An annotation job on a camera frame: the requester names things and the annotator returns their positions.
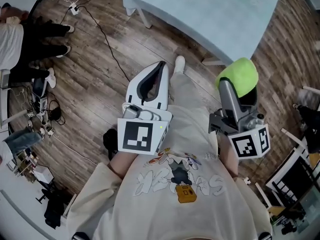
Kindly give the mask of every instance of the yellow tag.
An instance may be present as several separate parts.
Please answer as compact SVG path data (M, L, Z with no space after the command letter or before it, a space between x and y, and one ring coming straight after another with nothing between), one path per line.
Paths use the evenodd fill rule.
M190 185L176 185L176 193L179 203L193 203L197 199L197 195Z

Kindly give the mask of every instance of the black pants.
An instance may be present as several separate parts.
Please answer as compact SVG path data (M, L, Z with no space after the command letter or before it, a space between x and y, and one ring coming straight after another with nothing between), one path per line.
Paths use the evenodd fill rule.
M32 79L46 78L47 70L30 68L29 62L63 55L68 48L65 45L45 45L39 39L47 37L64 37L70 27L60 24L23 25L23 40L20 59L10 70L10 83L31 82Z
M306 106L300 106L298 110L308 126L304 132L308 151L309 153L317 153L320 151L320 111L312 110Z
M320 111L312 110L306 106L299 106L298 110L309 128L320 130Z

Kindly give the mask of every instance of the green foam pad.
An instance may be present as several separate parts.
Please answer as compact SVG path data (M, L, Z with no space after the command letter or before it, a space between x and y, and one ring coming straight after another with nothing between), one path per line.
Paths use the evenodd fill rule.
M217 89L221 78L228 78L233 83L238 97L241 98L256 87L259 76L256 66L250 59L240 58L217 76L215 80Z

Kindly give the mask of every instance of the cartoon character print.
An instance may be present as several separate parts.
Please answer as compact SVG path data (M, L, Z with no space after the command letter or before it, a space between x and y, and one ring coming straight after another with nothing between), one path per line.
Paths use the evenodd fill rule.
M159 157L150 160L149 164L159 163L161 165L167 161L173 174L171 178L172 183L177 185L192 185L188 174L189 168L192 167L192 169L198 170L198 165L201 165L195 155L175 153L170 151L170 148L166 148L163 152L158 153L158 156Z
M178 195L180 203L189 203L197 199L197 191L208 196L211 187L213 188L212 194L218 196L226 190L224 179L219 175L213 175L209 181L203 176L194 178L192 171L198 170L202 164L193 154L175 153L170 151L170 148L166 148L163 152L158 153L158 157L147 162L145 167L156 163L165 165L165 162L169 167L164 166L157 173L154 173L153 170L149 170L145 176L139 173L134 196L147 194L150 189L156 192L169 186L170 191Z

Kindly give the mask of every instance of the sneaker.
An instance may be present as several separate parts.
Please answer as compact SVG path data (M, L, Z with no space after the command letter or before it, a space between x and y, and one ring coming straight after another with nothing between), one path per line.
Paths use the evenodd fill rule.
M40 134L41 134L41 136L42 136L42 139L44 139L44 138L45 138L45 134L46 134L45 128L44 128L44 127L41 127L41 128L39 129L39 132L40 132Z
M66 26L66 27L69 27L69 28L70 28L70 29L67 31L67 33L73 33L73 32L75 32L75 27L74 27L74 26L67 25L67 24L65 24L64 26Z
M71 51L71 46L66 45L66 47L67 47L66 53L56 56L57 58L62 58L63 56L65 56L66 54L68 54Z
M55 88L56 84L57 84L57 79L55 77L55 71L52 67L50 67L48 69L48 71L50 74L45 79L48 81L51 88Z
M30 129L32 130L32 132L34 131L34 124L32 123L31 120L28 120L28 126L30 127Z
M175 67L173 73L184 73L185 71L185 65L186 65L186 59L185 57L179 55L175 59Z
M295 110L298 110L298 108L301 107L301 105L298 104L298 103L293 103L293 104L292 104L292 107L293 107Z

